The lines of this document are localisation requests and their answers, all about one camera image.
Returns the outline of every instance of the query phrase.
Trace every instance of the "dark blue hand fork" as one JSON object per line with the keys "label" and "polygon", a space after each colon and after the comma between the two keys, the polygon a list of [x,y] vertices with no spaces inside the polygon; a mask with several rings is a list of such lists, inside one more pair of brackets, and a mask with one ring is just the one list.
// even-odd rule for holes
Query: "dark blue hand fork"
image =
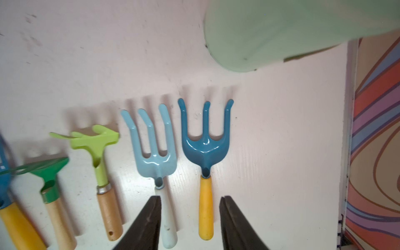
{"label": "dark blue hand fork", "polygon": [[200,202],[199,202],[199,236],[203,240],[210,240],[214,235],[214,214],[212,204],[212,183],[210,170],[214,164],[222,161],[229,149],[230,136],[230,109],[233,100],[226,103],[224,114],[224,134],[215,141],[210,138],[208,127],[208,111],[210,102],[203,108],[203,135],[200,140],[192,141],[188,137],[188,116],[183,99],[178,100],[182,119],[182,148],[186,157],[202,169],[200,177]]}

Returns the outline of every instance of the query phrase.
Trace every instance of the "wooden handle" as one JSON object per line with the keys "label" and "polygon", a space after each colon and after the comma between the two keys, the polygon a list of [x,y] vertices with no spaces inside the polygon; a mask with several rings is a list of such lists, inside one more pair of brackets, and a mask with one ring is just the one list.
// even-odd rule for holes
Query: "wooden handle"
{"label": "wooden handle", "polygon": [[46,250],[42,239],[17,204],[11,203],[1,209],[0,216],[18,250]]}
{"label": "wooden handle", "polygon": [[211,176],[200,177],[199,236],[203,240],[211,240],[214,236]]}
{"label": "wooden handle", "polygon": [[61,198],[46,203],[46,209],[49,213],[51,223],[53,224],[54,232],[56,233],[59,250],[74,250],[76,247],[76,239],[69,227],[67,217]]}
{"label": "wooden handle", "polygon": [[109,241],[117,240],[123,233],[122,220],[114,188],[97,195],[104,226]]}
{"label": "wooden handle", "polygon": [[171,202],[167,189],[155,189],[156,195],[161,198],[161,226],[160,233],[162,244],[166,249],[173,248],[178,242],[174,214],[172,213]]}

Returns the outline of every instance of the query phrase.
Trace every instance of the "garden hand fork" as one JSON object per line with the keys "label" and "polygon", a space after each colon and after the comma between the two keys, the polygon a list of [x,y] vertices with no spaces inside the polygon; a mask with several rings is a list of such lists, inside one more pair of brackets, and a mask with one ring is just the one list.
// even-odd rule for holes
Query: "garden hand fork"
{"label": "garden hand fork", "polygon": [[186,157],[202,169],[200,177],[199,201],[199,236],[203,240],[211,240],[214,235],[214,211],[212,207],[211,166],[222,161],[229,149],[230,109],[233,100],[226,103],[224,114],[224,135],[218,141],[210,138],[208,133],[208,111],[210,102],[204,103],[203,135],[200,140],[192,141],[188,137],[188,116],[184,100],[178,100],[182,120],[182,148]]}
{"label": "garden hand fork", "polygon": [[161,238],[165,248],[173,248],[177,241],[178,235],[176,234],[175,219],[172,213],[171,203],[168,196],[168,191],[164,188],[163,178],[171,175],[176,170],[176,152],[174,133],[172,131],[171,119],[168,114],[168,109],[164,104],[160,104],[158,107],[162,120],[165,127],[165,136],[167,141],[167,155],[160,156],[158,154],[156,134],[154,132],[154,126],[150,117],[144,109],[139,109],[138,113],[142,117],[144,123],[147,126],[150,151],[151,155],[149,158],[144,158],[142,154],[142,148],[140,146],[140,139],[138,129],[130,117],[128,111],[121,111],[121,115],[124,118],[126,125],[130,130],[130,136],[132,139],[133,151],[136,160],[136,167],[138,172],[143,177],[154,178],[156,195],[161,197]]}

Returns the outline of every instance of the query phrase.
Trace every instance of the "colorful patterned fabric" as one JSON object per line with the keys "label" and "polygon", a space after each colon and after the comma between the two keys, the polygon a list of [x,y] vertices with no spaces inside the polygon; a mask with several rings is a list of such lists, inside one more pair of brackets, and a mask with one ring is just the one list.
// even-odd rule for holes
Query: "colorful patterned fabric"
{"label": "colorful patterned fabric", "polygon": [[346,235],[400,250],[400,30],[359,45]]}

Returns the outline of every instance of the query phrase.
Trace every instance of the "yellow handle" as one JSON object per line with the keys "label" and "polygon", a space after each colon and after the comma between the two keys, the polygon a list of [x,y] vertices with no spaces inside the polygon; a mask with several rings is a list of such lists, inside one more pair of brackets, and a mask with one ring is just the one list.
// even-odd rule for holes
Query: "yellow handle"
{"label": "yellow handle", "polygon": [[18,250],[46,250],[38,233],[26,219],[17,204],[0,210],[0,216]]}
{"label": "yellow handle", "polygon": [[211,240],[214,236],[211,176],[200,177],[199,235],[203,240]]}

